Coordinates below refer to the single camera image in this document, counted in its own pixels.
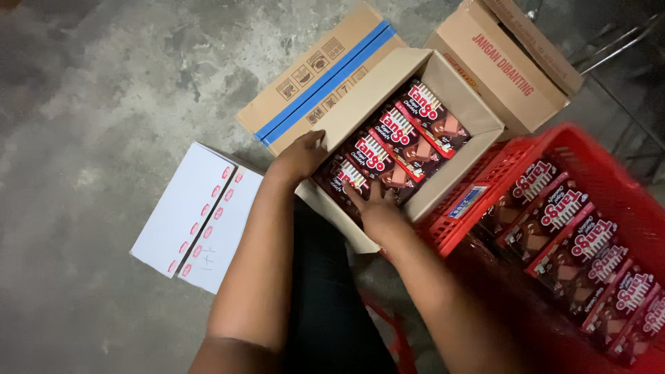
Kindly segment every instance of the hand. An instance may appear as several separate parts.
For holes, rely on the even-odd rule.
[[[309,177],[328,155],[325,147],[317,146],[323,139],[325,130],[310,131],[301,135],[288,146],[270,165],[266,178],[295,188]]]
[[[365,234],[374,242],[386,248],[396,240],[414,235],[411,225],[402,217],[395,204],[392,190],[381,197],[381,182],[375,180],[370,189],[370,200],[365,201],[345,180],[342,182],[346,195],[360,211]]]

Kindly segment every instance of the plastic crate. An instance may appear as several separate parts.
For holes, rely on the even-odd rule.
[[[482,171],[468,174],[455,190],[418,224],[425,240],[446,257],[482,217],[544,151],[574,178],[580,189],[605,216],[618,224],[617,235],[629,254],[642,267],[665,282],[665,211],[647,191],[618,165],[614,158],[573,123],[534,138],[517,138],[483,158]],[[464,198],[471,186],[487,187],[459,219],[449,216],[451,207]],[[657,337],[634,367],[621,367],[593,349],[582,337],[557,335],[543,320],[524,321],[534,349],[547,353],[552,364],[547,372],[560,373],[665,373],[665,334]]]

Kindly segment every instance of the dark pants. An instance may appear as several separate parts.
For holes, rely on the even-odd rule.
[[[295,198],[286,373],[395,373],[348,266],[344,236]]]

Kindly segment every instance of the person's left hand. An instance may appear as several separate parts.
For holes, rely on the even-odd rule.
[[[295,188],[309,177],[328,155],[317,141],[323,139],[325,130],[310,131],[288,146],[270,165],[266,178],[272,178]]]

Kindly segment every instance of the gray floor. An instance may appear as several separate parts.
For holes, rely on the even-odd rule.
[[[459,1],[370,2],[417,47]],[[187,369],[213,296],[128,250],[191,142],[268,167],[235,113],[353,3],[24,0],[0,15],[0,372]],[[554,3],[538,25],[571,51],[583,37]],[[618,116],[587,83],[557,120],[604,126],[611,147]],[[356,272],[408,316],[420,372],[444,370],[390,265]]]

